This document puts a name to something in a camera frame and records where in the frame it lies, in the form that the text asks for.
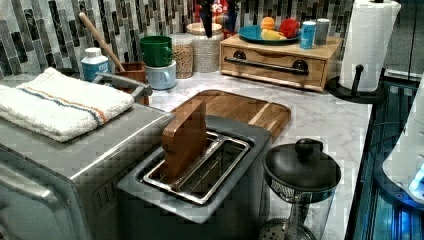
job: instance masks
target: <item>striped towel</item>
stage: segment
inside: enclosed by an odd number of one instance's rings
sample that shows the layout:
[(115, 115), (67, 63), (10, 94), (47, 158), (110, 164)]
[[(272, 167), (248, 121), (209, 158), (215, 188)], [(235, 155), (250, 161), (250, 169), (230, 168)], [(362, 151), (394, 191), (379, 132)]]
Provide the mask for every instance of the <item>striped towel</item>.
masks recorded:
[(59, 142), (105, 124), (133, 103), (129, 94), (53, 68), (16, 88), (0, 88), (1, 117)]

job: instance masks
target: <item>kitchen towel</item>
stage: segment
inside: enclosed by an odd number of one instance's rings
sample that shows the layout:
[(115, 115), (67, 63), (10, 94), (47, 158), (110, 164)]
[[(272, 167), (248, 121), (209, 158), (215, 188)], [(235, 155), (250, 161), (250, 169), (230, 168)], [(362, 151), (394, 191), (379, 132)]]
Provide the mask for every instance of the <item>kitchen towel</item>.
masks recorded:
[(361, 64), (364, 70), (357, 90), (371, 92), (377, 89), (400, 7), (394, 1), (355, 1), (340, 70), (340, 85), (352, 89), (356, 66)]
[(127, 93), (53, 68), (16, 88), (0, 88), (1, 117), (59, 142), (105, 124), (133, 103)]

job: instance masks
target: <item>blue cup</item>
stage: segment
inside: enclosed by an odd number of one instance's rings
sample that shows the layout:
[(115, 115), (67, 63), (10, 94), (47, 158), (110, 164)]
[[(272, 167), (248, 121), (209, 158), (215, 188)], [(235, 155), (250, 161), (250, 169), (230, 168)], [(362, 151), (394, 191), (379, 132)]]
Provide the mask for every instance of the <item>blue cup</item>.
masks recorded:
[(312, 21), (303, 22), (302, 36), (300, 37), (300, 48), (311, 49), (314, 42), (316, 23)]

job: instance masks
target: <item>kitchen counter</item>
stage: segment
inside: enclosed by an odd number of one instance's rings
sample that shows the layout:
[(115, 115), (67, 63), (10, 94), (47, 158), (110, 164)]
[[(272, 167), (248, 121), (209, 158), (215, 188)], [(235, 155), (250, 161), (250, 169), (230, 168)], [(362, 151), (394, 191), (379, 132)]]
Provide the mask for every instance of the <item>kitchen counter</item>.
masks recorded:
[[(13, 87), (33, 78), (33, 75), (21, 75), (2, 80), (0, 84)], [(178, 79), (174, 88), (154, 91), (150, 97), (150, 106), (171, 111), (188, 98), (208, 89), (223, 90), (289, 107), (291, 120), (275, 140), (274, 146), (294, 143), (304, 137), (324, 143), (324, 152), (340, 165), (342, 179), (336, 189), (322, 239), (344, 239), (372, 106), (349, 103), (326, 92), (315, 93), (252, 82), (218, 72), (195, 73), (192, 78)]]

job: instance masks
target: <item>white bottle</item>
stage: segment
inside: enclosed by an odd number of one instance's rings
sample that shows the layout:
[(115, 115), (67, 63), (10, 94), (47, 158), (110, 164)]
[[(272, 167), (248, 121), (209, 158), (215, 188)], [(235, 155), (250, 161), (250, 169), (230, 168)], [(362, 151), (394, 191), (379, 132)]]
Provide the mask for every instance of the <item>white bottle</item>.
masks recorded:
[(85, 81), (93, 81), (97, 72), (110, 73), (109, 60), (100, 48), (87, 48), (85, 53), (87, 56), (81, 60)]

